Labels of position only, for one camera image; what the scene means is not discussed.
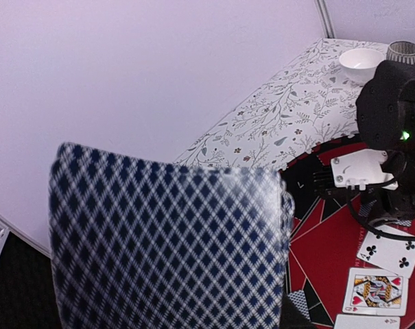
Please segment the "ace of diamonds card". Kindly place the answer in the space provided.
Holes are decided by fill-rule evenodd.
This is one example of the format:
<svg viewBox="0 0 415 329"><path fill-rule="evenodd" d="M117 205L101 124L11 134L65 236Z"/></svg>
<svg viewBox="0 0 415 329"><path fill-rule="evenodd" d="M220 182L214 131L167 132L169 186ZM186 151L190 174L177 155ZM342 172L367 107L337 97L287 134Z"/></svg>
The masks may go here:
<svg viewBox="0 0 415 329"><path fill-rule="evenodd" d="M334 329L399 329L400 317L337 315Z"/></svg>

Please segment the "three of clubs card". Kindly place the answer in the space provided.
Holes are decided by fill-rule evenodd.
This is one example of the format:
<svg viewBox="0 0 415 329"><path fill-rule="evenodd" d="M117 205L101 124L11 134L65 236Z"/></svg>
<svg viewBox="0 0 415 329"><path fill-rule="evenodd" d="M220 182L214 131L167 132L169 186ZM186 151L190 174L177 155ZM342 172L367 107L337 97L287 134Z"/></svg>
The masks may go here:
<svg viewBox="0 0 415 329"><path fill-rule="evenodd" d="M415 241L398 241L369 232L357 257L371 265L410 278L415 268Z"/></svg>

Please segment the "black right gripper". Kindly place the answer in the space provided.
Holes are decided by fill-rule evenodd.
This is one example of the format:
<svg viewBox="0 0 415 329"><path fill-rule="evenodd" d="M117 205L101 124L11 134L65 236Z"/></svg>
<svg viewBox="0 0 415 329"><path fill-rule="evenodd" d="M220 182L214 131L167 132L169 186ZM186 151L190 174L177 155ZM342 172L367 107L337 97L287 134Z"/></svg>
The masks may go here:
<svg viewBox="0 0 415 329"><path fill-rule="evenodd" d="M368 148L386 151L384 171L397 188L374 188L370 220L389 215L415 219L415 64L384 60L356 102L357 126Z"/></svg>

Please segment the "dealt card seat five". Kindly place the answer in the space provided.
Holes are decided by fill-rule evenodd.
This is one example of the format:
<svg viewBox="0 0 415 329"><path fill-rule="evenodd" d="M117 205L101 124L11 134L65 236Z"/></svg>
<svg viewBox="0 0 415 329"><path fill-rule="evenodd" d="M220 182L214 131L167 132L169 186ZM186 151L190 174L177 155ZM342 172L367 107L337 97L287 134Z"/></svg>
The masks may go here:
<svg viewBox="0 0 415 329"><path fill-rule="evenodd" d="M309 309L307 305L307 299L305 292L303 290L298 290L291 292L287 295L292 304L298 309L301 315L303 315L307 320L311 320L309 315Z"/></svg>

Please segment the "queen of hearts card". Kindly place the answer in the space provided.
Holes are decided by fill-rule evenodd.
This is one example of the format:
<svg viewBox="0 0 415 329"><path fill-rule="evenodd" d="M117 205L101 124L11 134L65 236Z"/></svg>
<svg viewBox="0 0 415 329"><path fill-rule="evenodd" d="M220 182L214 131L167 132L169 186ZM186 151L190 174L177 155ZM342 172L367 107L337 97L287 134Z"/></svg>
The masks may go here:
<svg viewBox="0 0 415 329"><path fill-rule="evenodd" d="M407 278L384 269L352 267L342 312L402 317L407 310L408 285Z"/></svg>

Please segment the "blue card deck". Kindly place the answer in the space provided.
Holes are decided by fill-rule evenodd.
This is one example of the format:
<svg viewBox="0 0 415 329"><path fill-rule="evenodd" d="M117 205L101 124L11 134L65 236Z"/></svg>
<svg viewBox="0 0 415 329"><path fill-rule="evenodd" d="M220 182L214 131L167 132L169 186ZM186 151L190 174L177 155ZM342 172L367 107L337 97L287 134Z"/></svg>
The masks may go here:
<svg viewBox="0 0 415 329"><path fill-rule="evenodd" d="M294 200L276 171L63 143L49 176L64 328L278 328Z"/></svg>

